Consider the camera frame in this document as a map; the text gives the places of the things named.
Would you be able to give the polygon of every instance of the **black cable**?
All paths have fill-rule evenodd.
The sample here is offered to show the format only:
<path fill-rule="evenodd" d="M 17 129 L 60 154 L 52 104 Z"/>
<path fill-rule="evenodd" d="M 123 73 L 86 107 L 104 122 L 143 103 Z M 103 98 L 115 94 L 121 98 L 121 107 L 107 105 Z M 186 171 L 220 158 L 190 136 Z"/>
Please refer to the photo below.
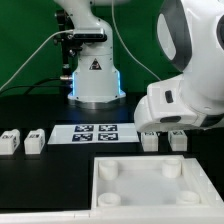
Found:
<path fill-rule="evenodd" d="M 58 81 L 60 80 L 59 78 L 47 78 L 47 79 L 43 79 L 37 83 L 35 83 L 34 85 L 32 85 L 28 90 L 26 90 L 26 92 L 24 93 L 24 95 L 28 95 L 33 89 L 36 88 L 36 86 L 39 86 L 43 83 L 46 83 L 46 82 L 52 82 L 52 81 Z"/>
<path fill-rule="evenodd" d="M 60 86 L 40 86 L 40 85 L 32 85 L 32 86 L 13 86 L 13 87 L 10 87 L 8 89 L 4 89 L 0 92 L 0 95 L 2 95 L 3 93 L 9 91 L 9 90 L 12 90 L 12 89 L 18 89 L 18 88 L 30 88 L 30 87 L 34 87 L 34 88 L 61 88 L 61 87 L 64 87 L 64 88 L 70 88 L 69 85 L 60 85 Z"/>

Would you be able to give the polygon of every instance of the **warning label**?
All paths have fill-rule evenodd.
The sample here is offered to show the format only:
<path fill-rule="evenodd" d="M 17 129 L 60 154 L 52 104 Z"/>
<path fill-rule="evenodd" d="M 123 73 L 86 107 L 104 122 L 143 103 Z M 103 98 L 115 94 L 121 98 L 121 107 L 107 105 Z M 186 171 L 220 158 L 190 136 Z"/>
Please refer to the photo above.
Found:
<path fill-rule="evenodd" d="M 102 70 L 102 68 L 100 67 L 100 64 L 96 58 L 95 58 L 94 62 L 92 63 L 92 65 L 90 66 L 89 70 Z"/>

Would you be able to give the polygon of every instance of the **small white cube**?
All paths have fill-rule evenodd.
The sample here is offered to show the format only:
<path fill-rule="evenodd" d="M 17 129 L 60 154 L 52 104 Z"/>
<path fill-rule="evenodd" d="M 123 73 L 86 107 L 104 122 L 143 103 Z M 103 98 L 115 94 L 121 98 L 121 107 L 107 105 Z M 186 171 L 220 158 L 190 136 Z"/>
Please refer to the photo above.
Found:
<path fill-rule="evenodd" d="M 169 131 L 168 140 L 173 151 L 187 151 L 187 136 L 184 131 Z"/>
<path fill-rule="evenodd" d="M 25 139 L 24 144 L 27 155 L 40 154 L 45 144 L 44 130 L 31 131 Z"/>
<path fill-rule="evenodd" d="M 16 129 L 5 131 L 0 137 L 0 155 L 13 155 L 20 144 L 20 132 Z"/>
<path fill-rule="evenodd" d="M 141 133 L 141 142 L 145 152 L 158 151 L 158 136 L 156 132 Z"/>

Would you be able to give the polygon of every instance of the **black table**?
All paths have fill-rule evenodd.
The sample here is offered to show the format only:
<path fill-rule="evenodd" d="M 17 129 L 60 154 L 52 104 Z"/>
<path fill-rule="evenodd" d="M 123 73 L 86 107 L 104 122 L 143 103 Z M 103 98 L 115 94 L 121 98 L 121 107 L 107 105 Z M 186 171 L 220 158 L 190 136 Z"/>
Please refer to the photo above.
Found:
<path fill-rule="evenodd" d="M 18 129 L 21 144 L 13 156 L 0 156 L 0 212 L 86 210 L 91 206 L 94 158 L 181 154 L 171 152 L 167 133 L 159 136 L 159 152 L 144 153 L 140 143 L 53 145 L 40 156 L 26 156 L 23 141 L 42 128 L 48 141 L 58 124 L 133 123 L 143 94 L 128 94 L 125 105 L 107 110 L 69 106 L 59 95 L 0 98 L 0 134 Z M 196 157 L 224 199 L 224 129 L 187 131 L 188 152 Z"/>

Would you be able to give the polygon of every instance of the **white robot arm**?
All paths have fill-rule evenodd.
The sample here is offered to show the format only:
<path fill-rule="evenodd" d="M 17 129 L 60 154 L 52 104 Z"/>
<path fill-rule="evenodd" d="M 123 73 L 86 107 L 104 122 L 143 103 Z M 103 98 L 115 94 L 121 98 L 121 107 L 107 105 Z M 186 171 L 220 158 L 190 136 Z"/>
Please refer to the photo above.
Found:
<path fill-rule="evenodd" d="M 224 117 L 224 4 L 165 0 L 161 48 L 181 75 L 148 86 L 135 111 L 139 132 L 213 128 Z"/>
<path fill-rule="evenodd" d="M 113 63 L 111 26 L 92 14 L 91 6 L 111 5 L 111 0 L 54 0 L 74 24 L 73 37 L 83 42 L 78 54 L 78 67 L 73 73 L 73 92 L 68 96 L 72 105 L 102 109 L 122 101 L 120 73 Z"/>

